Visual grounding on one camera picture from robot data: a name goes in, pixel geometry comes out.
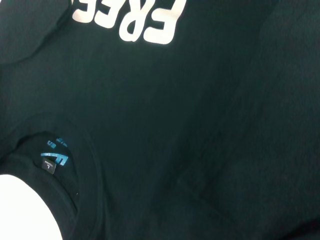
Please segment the black shirt with FREE print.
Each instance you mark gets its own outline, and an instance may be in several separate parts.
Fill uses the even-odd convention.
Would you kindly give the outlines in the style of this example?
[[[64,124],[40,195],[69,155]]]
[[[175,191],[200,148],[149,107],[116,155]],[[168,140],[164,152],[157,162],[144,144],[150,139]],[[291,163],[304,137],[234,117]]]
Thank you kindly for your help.
[[[320,240],[320,0],[0,0],[0,176],[63,240]]]

